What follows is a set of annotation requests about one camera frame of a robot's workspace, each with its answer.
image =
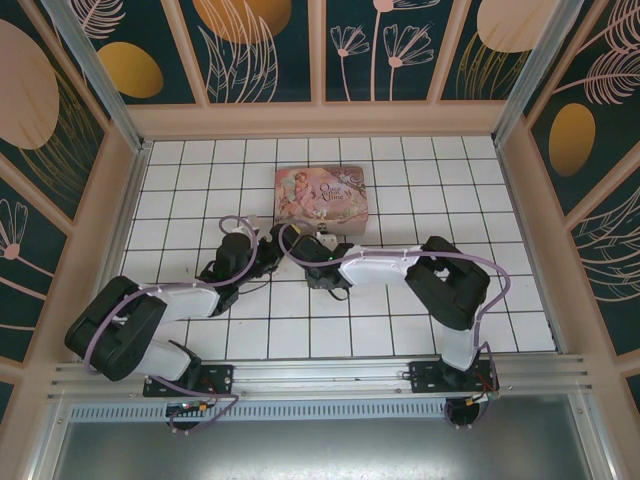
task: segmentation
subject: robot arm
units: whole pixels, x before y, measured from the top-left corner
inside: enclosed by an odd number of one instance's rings
[[[420,299],[426,311],[442,324],[443,362],[460,372],[471,368],[477,357],[474,345],[475,314],[486,299],[490,281],[484,270],[469,260],[398,256],[398,250],[383,250],[395,252],[396,255],[383,256],[376,252],[376,256],[371,256],[367,255],[370,250],[349,243],[337,244],[331,249],[334,240],[332,235],[304,235],[291,250],[296,258],[309,262],[361,255],[334,266],[304,267],[309,287],[333,290],[366,284],[404,285]],[[431,237],[425,245],[407,251],[420,250],[460,253],[441,237]]]

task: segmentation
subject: enclosure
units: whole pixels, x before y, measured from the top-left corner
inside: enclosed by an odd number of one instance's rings
[[[638,0],[4,3],[6,478],[637,477]],[[269,229],[275,172],[320,166],[364,174],[366,231],[339,241],[441,236],[508,272],[477,427],[403,376],[443,352],[412,292],[336,301],[288,258],[155,333],[233,370],[208,432],[173,438],[142,375],[86,374],[64,337],[111,278],[192,282],[220,218]]]

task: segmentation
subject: black mounting plate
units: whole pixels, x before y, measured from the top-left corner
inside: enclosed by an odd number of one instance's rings
[[[212,393],[209,382],[215,388],[216,393],[231,393],[233,386],[233,365],[202,365],[200,370],[201,380],[193,390],[202,392],[203,396]],[[184,393],[176,392],[163,384],[149,378],[145,381],[142,395],[146,398],[184,397]]]
[[[476,360],[471,368],[465,372],[464,381],[456,388],[444,380],[442,375],[442,361],[430,360],[409,363],[409,371],[403,375],[411,382],[413,393],[480,393],[483,391],[479,374],[489,385],[492,384],[491,363],[489,360]]]

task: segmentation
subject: leaf illustration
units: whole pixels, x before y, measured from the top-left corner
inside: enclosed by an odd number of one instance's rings
[[[622,105],[622,99],[633,95],[640,86],[640,49],[631,52],[611,50],[600,55],[586,78],[563,85],[553,93],[583,84],[591,103]]]
[[[123,0],[70,0],[82,30],[89,38],[105,40],[126,13]]]
[[[640,46],[640,0],[617,0],[604,32],[609,46],[618,52],[638,48]]]

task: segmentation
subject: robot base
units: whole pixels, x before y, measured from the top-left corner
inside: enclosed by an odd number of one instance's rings
[[[466,372],[442,360],[411,362],[403,378],[411,382],[413,393],[479,393],[484,390],[482,379],[488,384],[493,381],[489,360],[476,360]]]
[[[233,386],[233,365],[202,365],[200,368],[199,381],[193,387],[196,392],[202,392],[202,396],[213,393],[226,394],[231,393]],[[163,384],[156,382],[152,378],[146,380],[142,395],[146,398],[171,398],[184,397],[184,393],[171,390]]]

